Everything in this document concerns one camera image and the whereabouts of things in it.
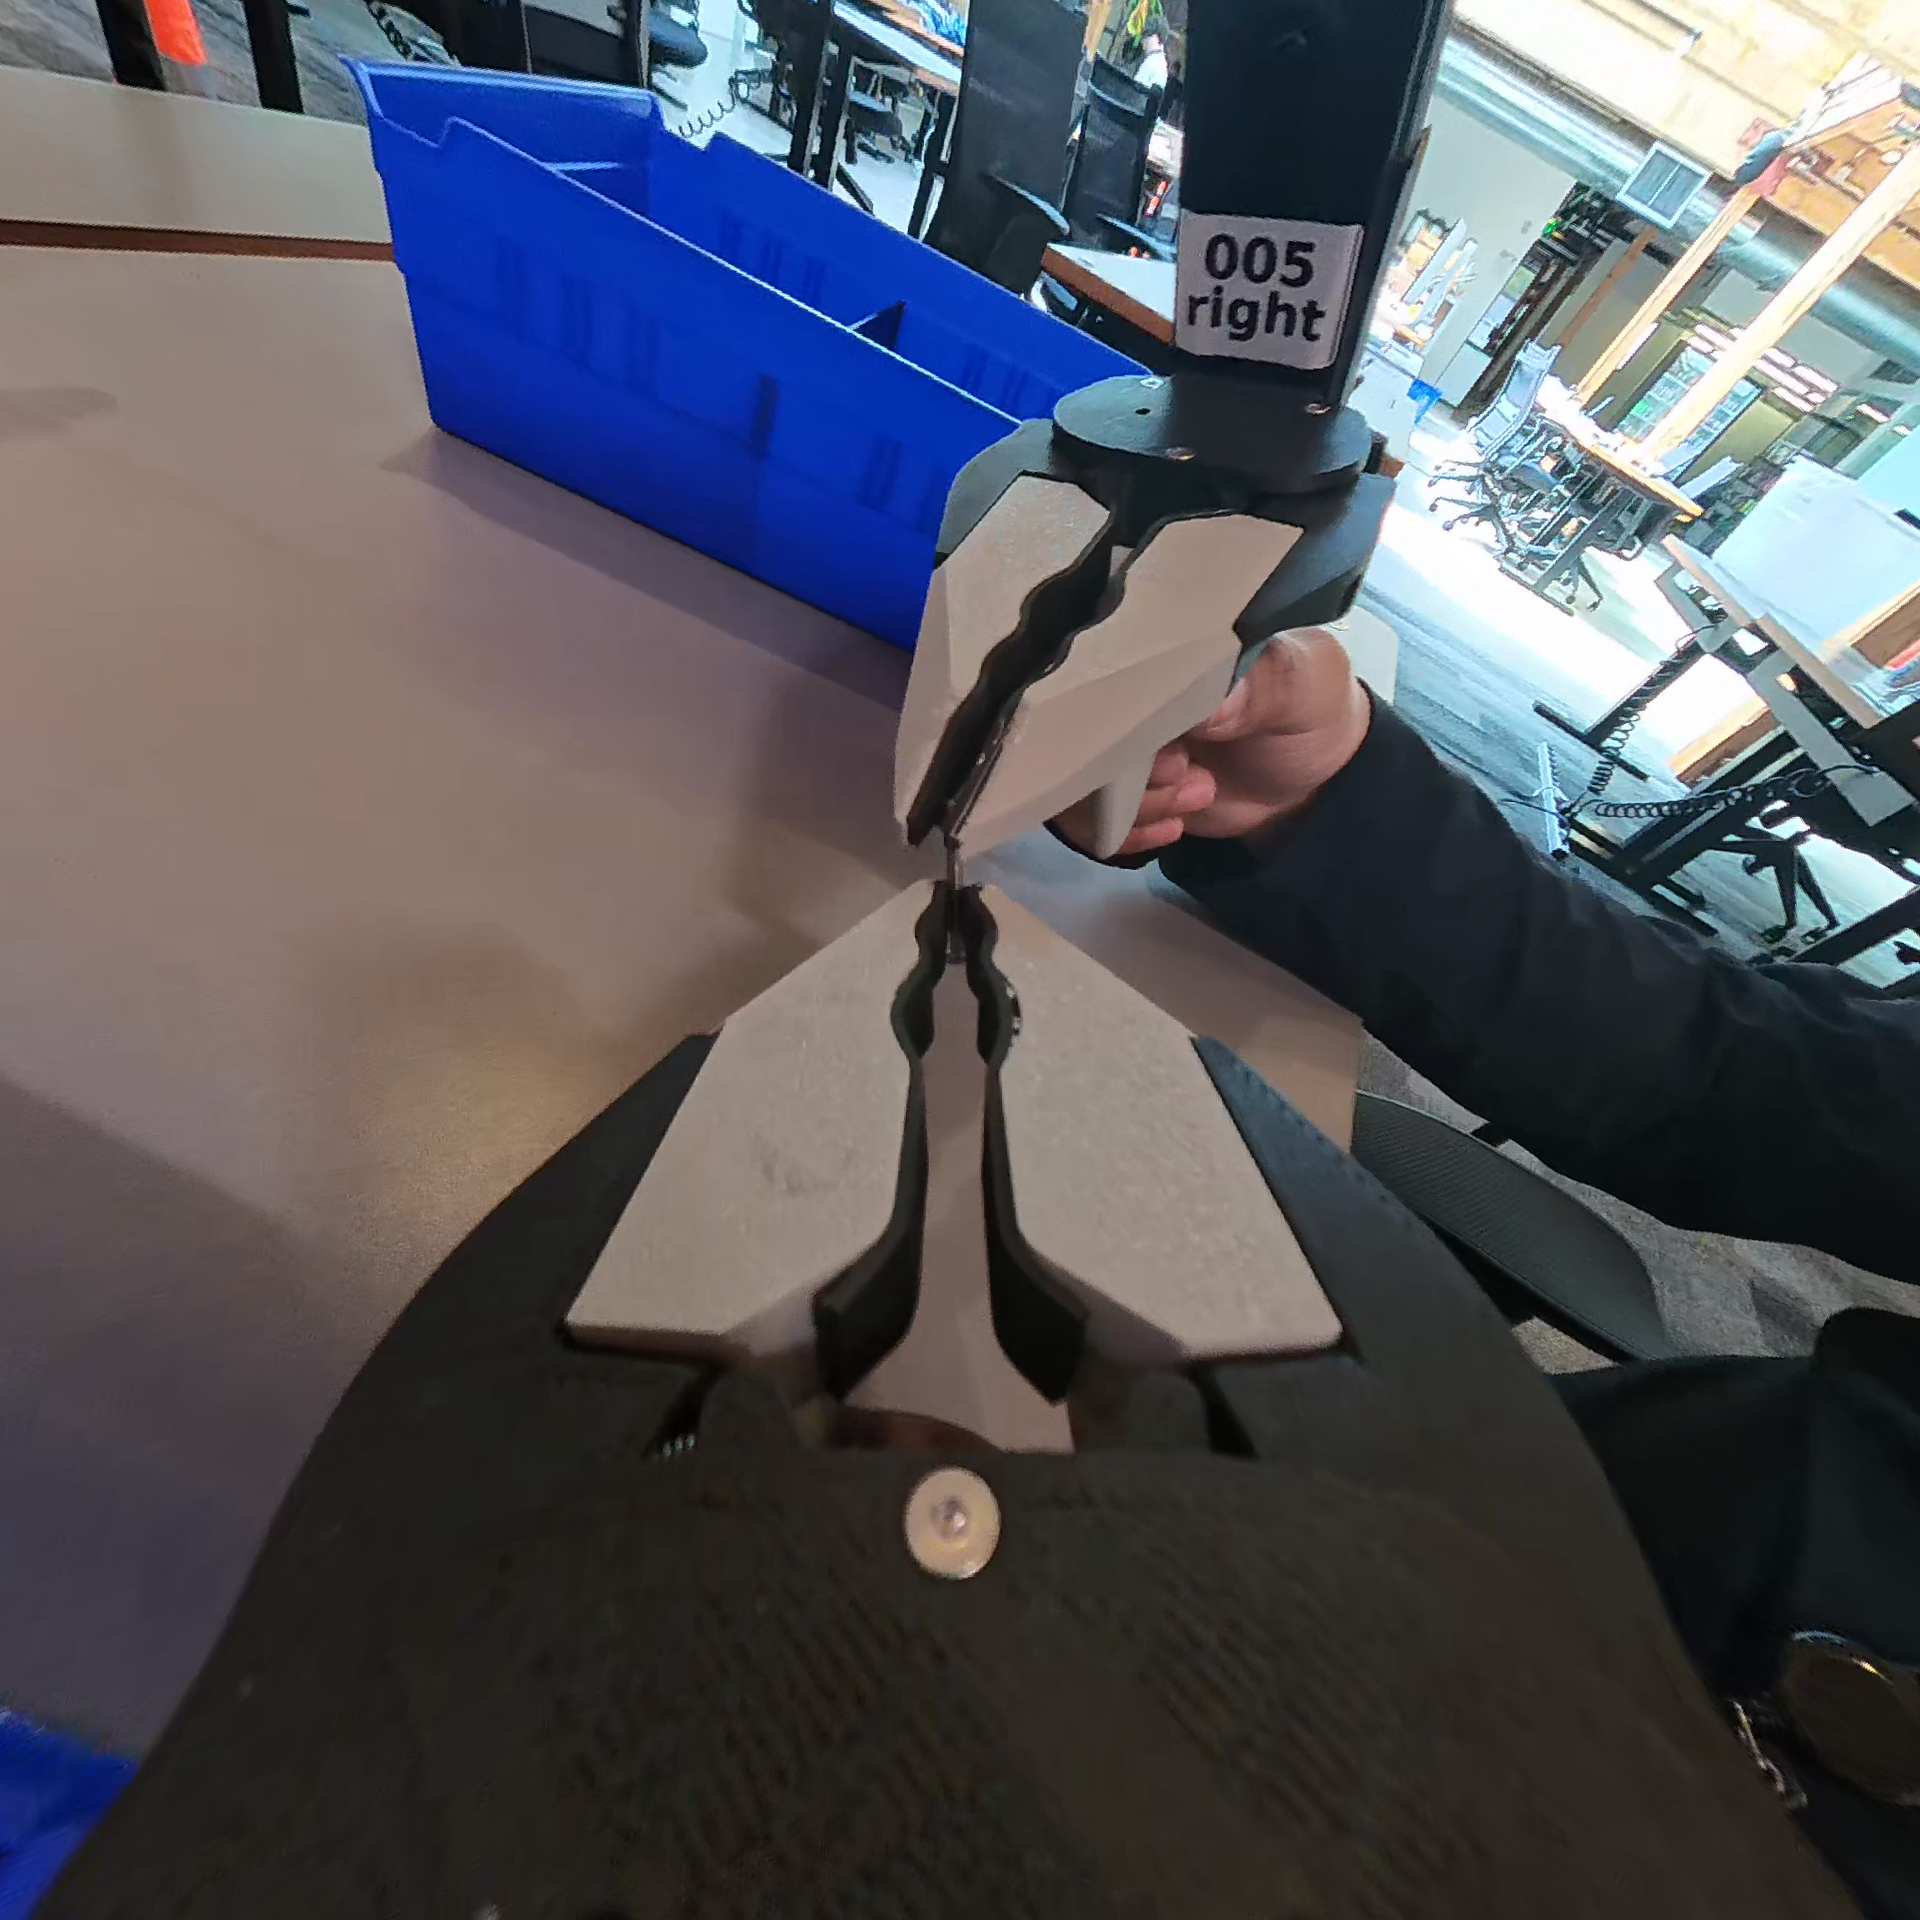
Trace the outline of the person's dark trousers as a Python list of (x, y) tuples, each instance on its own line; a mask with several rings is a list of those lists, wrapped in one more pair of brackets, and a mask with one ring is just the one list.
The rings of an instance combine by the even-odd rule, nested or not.
[[(1802, 1359), (1617, 1364), (1557, 1391), (1721, 1708), (1764, 1689), (1802, 1628), (1916, 1665), (1913, 1319), (1850, 1310)], [(1856, 1908), (1916, 1916), (1916, 1810), (1810, 1789), (1811, 1807), (1790, 1815)]]

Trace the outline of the silver ventilation duct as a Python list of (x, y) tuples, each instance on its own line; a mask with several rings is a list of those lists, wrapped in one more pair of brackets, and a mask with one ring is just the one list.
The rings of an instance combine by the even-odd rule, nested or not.
[[(1640, 172), (1656, 143), (1656, 136), (1578, 87), (1468, 32), (1447, 39), (1436, 96), (1527, 154), (1612, 196)], [(1811, 229), (1787, 214), (1755, 212), (1742, 218), (1717, 255), (1743, 279), (1780, 291), (1811, 260), (1816, 245)], [(1811, 320), (1835, 326), (1879, 359), (1919, 366), (1916, 292), (1864, 260), (1816, 301)]]

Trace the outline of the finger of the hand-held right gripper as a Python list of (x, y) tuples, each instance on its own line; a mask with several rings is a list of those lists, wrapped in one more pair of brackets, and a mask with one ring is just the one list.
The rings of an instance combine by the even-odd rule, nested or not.
[(958, 846), (1022, 698), (1110, 589), (1114, 512), (1081, 485), (1019, 475), (937, 564), (894, 752), (906, 843)]
[(1241, 613), (1304, 530), (1260, 515), (1182, 515), (1112, 572), (1093, 620), (1027, 693), (964, 862), (1093, 800), (1093, 852), (1132, 829), (1159, 752), (1207, 721), (1241, 663)]

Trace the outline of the white air vent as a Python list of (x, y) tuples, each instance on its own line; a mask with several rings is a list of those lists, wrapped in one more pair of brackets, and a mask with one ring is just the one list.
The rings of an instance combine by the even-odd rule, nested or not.
[(1651, 143), (1614, 198), (1634, 220), (1672, 230), (1709, 180), (1709, 167), (1664, 143)]

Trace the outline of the white top desk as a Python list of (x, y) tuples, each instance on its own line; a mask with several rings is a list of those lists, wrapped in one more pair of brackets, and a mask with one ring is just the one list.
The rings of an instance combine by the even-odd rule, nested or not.
[(1737, 862), (1777, 899), (1762, 955), (1916, 996), (1916, 518), (1796, 463), (1715, 549), (1663, 542), (1651, 589), (1664, 658), (1591, 722), (1537, 708), (1591, 756), (1540, 754), (1550, 848), (1704, 932), (1734, 909), (1689, 880)]

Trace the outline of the brown-edged grey desk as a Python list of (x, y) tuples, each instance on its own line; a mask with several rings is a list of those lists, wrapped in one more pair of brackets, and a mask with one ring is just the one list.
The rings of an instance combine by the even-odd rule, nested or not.
[(393, 255), (365, 128), (17, 66), (2, 70), (2, 245)]

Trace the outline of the person's right forearm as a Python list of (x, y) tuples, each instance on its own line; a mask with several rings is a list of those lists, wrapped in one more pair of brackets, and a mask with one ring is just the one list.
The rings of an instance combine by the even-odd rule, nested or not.
[(1161, 866), (1557, 1173), (1919, 1281), (1916, 1003), (1620, 908), (1391, 710), (1295, 823)]

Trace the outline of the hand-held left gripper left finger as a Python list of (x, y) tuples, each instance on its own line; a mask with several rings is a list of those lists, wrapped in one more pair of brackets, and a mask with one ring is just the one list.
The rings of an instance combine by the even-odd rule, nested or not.
[(603, 1351), (844, 1400), (911, 1329), (952, 891), (906, 889), (739, 1009), (569, 1307)]

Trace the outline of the blue divided plastic bin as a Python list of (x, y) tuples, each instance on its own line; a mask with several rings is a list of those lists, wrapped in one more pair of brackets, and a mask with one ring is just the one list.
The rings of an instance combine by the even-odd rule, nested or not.
[(1138, 371), (636, 87), (347, 73), (434, 425), (902, 650), (962, 467)]

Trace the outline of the person's right hand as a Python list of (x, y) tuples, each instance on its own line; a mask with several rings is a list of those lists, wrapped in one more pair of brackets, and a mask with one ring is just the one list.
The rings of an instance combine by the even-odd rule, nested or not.
[(1370, 694), (1330, 630), (1276, 636), (1207, 721), (1159, 752), (1120, 855), (1281, 824), (1358, 754), (1370, 721)]

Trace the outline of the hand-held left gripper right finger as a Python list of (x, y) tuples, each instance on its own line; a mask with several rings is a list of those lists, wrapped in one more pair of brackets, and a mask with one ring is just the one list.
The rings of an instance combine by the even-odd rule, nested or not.
[(1047, 1401), (1126, 1373), (1325, 1355), (1341, 1319), (1212, 1052), (994, 885), (955, 897), (988, 1069), (996, 1340)]

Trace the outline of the black office chair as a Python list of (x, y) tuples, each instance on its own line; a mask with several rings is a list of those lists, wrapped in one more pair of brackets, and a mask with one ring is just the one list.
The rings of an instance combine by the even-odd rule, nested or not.
[(1029, 298), (1062, 212), (1081, 74), (1081, 2), (973, 2), (947, 160), (926, 244)]

